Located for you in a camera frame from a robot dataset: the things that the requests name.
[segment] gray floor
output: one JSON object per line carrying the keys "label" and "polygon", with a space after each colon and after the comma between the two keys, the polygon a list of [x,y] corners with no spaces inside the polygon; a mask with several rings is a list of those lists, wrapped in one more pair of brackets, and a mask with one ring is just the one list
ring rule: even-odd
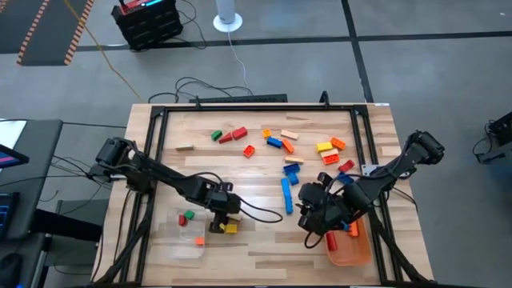
{"label": "gray floor", "polygon": [[[192,2],[205,38],[226,39],[211,28],[214,1]],[[110,17],[113,3],[96,2],[87,23],[101,44],[124,43]],[[178,4],[191,13],[185,3]],[[348,34],[339,0],[237,0],[237,5],[245,22],[232,35],[234,39]],[[350,5],[359,35],[512,30],[512,4],[505,0],[352,0]],[[189,24],[183,38],[197,41],[197,32]],[[92,44],[90,38],[82,37],[81,45]],[[255,94],[288,93],[291,102],[316,102],[322,90],[328,90],[336,102],[364,101],[349,43],[235,49]],[[509,158],[479,165],[471,148],[484,136],[483,125],[512,107],[512,39],[364,42],[361,49],[374,100],[391,104],[400,139],[415,129],[428,130],[446,147],[441,164],[421,167],[412,179],[434,276],[449,284],[508,286],[512,282],[512,165]],[[184,76],[217,86],[243,85],[241,67],[229,47],[107,54],[144,98],[172,91],[175,81]],[[76,53],[68,67],[19,67],[15,59],[13,54],[0,55],[4,103],[0,117],[125,125],[130,106],[137,101],[100,53]],[[200,89],[189,92],[204,98],[220,96]],[[123,132],[65,126],[57,155],[92,163],[105,138]],[[49,198],[56,190],[61,199],[86,199],[95,184],[52,179],[42,197]],[[108,191],[98,197],[108,198]],[[42,207],[53,210],[54,205],[48,202]],[[86,277],[50,271],[46,284],[56,286],[63,278],[86,281]]]}

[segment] wooden table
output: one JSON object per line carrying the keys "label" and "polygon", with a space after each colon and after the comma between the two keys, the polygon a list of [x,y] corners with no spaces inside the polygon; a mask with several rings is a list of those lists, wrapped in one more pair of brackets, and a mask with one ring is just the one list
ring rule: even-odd
{"label": "wooden table", "polygon": [[[126,138],[135,140],[140,150],[143,150],[146,140],[150,108],[150,105],[133,105],[126,130]],[[391,110],[388,106],[375,105],[368,105],[368,109],[379,162],[388,163],[400,153]],[[370,163],[364,127],[362,122],[359,122],[359,125],[365,144],[366,162]],[[210,134],[214,130],[231,131],[240,126],[245,126],[249,134],[238,141],[219,144],[210,139]],[[143,285],[379,283],[374,260],[364,266],[337,267],[327,258],[325,243],[320,243],[310,250],[304,247],[306,232],[297,225],[300,216],[298,208],[294,208],[292,215],[286,215],[284,209],[280,179],[284,177],[282,167],[285,152],[266,144],[262,138],[262,129],[265,128],[271,129],[272,134],[277,136],[281,129],[300,135],[299,139],[292,143],[296,150],[294,155],[306,159],[298,174],[301,183],[315,181],[321,171],[336,175],[338,165],[324,166],[315,152],[316,143],[327,142],[331,137],[338,137],[346,142],[346,149],[341,152],[340,163],[348,159],[358,163],[351,121],[347,112],[171,113],[162,157],[163,164],[185,175],[200,171],[215,172],[224,181],[234,184],[236,194],[256,206],[280,212],[284,215],[284,220],[278,224],[264,224],[244,217],[237,234],[207,233],[206,250],[199,259],[175,260],[170,256],[170,244],[166,243],[166,227],[175,225],[173,222],[168,222],[168,213],[175,207],[197,208],[197,206],[186,202],[173,188],[159,183]],[[152,143],[152,151],[155,151],[156,135]],[[194,144],[195,150],[176,151],[175,147],[184,143]],[[250,159],[242,155],[243,149],[248,144],[256,148],[254,156]],[[360,173],[360,169],[354,168],[351,172]],[[294,203],[299,202],[300,186],[292,187]],[[396,187],[411,194],[408,182],[398,182]],[[96,278],[105,273],[114,259],[121,209],[126,192],[125,183],[114,184],[106,213],[104,252]],[[124,214],[119,251],[124,247],[126,240],[133,200],[132,195]],[[390,196],[388,206],[398,246],[421,274],[432,278],[414,206],[394,193]],[[255,214],[261,217],[272,217],[268,214]],[[368,219],[365,221],[366,227],[369,227]],[[389,254],[386,245],[382,243],[382,246],[388,277],[392,278]],[[137,256],[138,248],[136,247],[130,262],[128,279],[134,279]]]}

